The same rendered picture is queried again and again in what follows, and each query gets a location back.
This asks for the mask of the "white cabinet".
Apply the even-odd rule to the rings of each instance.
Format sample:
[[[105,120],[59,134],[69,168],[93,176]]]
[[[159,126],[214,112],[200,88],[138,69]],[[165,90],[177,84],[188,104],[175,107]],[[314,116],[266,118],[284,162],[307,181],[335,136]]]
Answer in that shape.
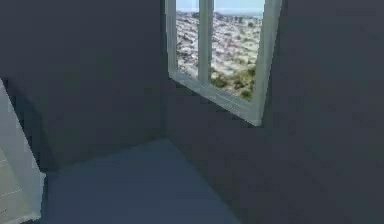
[[[44,178],[0,80],[0,224],[41,218]]]

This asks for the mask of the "white framed window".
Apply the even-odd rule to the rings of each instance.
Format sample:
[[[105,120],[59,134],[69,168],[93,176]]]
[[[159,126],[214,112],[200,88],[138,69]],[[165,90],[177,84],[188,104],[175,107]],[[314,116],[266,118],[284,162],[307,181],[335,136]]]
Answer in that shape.
[[[283,0],[164,0],[168,76],[249,124],[262,124]]]

